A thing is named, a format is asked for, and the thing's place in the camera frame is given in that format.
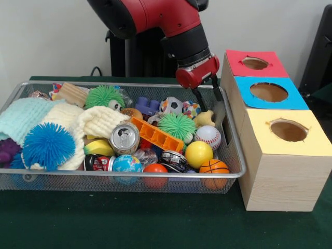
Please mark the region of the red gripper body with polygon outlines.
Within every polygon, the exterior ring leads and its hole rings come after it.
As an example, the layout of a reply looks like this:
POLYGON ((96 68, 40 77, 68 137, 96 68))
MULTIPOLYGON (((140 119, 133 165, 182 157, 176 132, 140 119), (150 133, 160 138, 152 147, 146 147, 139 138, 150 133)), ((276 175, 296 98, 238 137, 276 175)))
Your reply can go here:
POLYGON ((206 79, 216 75, 219 70, 220 62, 216 55, 193 64, 189 67, 179 67, 176 71, 178 83, 185 89, 195 89, 206 79))

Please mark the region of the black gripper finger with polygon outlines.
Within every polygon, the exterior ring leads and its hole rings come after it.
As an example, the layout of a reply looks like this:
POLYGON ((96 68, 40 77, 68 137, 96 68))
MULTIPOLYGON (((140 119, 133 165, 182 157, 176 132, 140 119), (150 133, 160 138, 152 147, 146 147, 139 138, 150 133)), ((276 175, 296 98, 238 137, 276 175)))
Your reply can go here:
POLYGON ((201 93, 199 92, 198 88, 194 88, 194 89, 192 89, 191 91, 192 91, 192 93, 195 95, 195 97, 196 97, 196 99, 197 99, 197 101, 198 101, 198 104, 200 105, 201 111, 202 111, 202 112, 207 112, 208 109, 207 109, 207 107, 206 107, 206 105, 205 105, 205 102, 204 102, 204 100, 203 100, 203 98, 202 98, 202 95, 201 95, 201 93))
POLYGON ((222 93, 219 88, 217 75, 213 75, 211 77, 211 81, 212 81, 214 96, 215 96, 216 100, 220 102, 223 100, 223 97, 222 97, 222 93))

